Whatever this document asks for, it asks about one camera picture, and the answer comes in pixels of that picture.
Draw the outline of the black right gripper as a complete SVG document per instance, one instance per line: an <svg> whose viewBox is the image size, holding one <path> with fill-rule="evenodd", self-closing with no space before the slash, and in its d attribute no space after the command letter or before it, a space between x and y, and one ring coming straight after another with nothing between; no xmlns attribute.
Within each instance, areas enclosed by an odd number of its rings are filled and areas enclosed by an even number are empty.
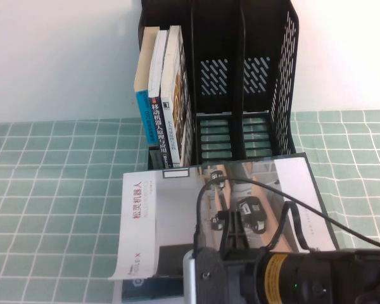
<svg viewBox="0 0 380 304"><path fill-rule="evenodd" d="M258 295L258 264L263 248L250 248L243 235L241 214L229 211L229 236L220 244L220 257L224 263L229 303L261 303Z"/></svg>

